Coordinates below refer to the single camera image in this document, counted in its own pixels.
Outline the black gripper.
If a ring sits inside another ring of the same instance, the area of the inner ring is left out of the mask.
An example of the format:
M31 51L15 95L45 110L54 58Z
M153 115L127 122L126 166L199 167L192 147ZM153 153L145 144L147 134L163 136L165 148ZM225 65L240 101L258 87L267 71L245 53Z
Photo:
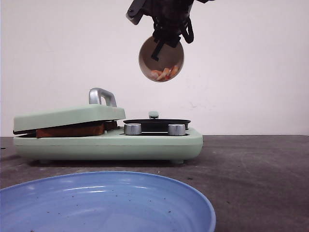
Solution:
M151 58L159 61L164 44L177 44L181 37L189 44L194 40L190 11L194 0L134 0L126 13L127 19L137 25L149 16L154 22L154 51Z

